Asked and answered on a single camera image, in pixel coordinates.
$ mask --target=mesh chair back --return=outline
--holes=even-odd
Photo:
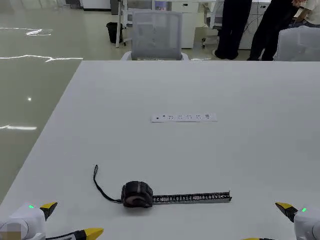
[[[280,31],[276,61],[320,61],[320,28],[301,26]]]
[[[132,19],[132,59],[181,59],[182,14],[137,11]]]

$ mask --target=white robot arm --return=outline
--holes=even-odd
[[[297,240],[320,240],[320,209],[305,206],[296,209],[294,206],[276,202],[280,211],[294,223],[294,232]],[[273,240],[268,238],[247,238],[244,240]]]
[[[0,240],[95,240],[103,233],[103,228],[87,228],[46,238],[45,222],[57,204],[52,202],[38,208],[25,203],[6,221],[0,221]]]
[[[45,214],[40,208],[25,203],[3,222],[0,236],[6,239],[20,233],[21,240],[45,240],[45,222]]]
[[[320,209],[305,206],[294,216],[297,240],[320,240]]]

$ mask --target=chair backrest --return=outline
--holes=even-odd
[[[181,59],[181,13],[137,11],[132,23],[132,59]]]
[[[216,0],[210,17],[210,28],[222,27],[224,0]]]
[[[128,9],[152,9],[152,0],[125,0]]]
[[[276,61],[320,61],[320,28],[301,26],[280,31]]]

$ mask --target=trash can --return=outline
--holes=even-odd
[[[108,22],[106,24],[106,27],[108,28],[108,32],[109,32],[109,38],[110,38],[110,42],[115,44],[117,41],[117,22]],[[122,39],[122,24],[120,25],[120,41],[119,43],[122,43],[123,39]]]

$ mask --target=white power strip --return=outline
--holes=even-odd
[[[215,113],[196,113],[196,114],[155,114],[151,117],[152,123],[165,122],[217,122]]]

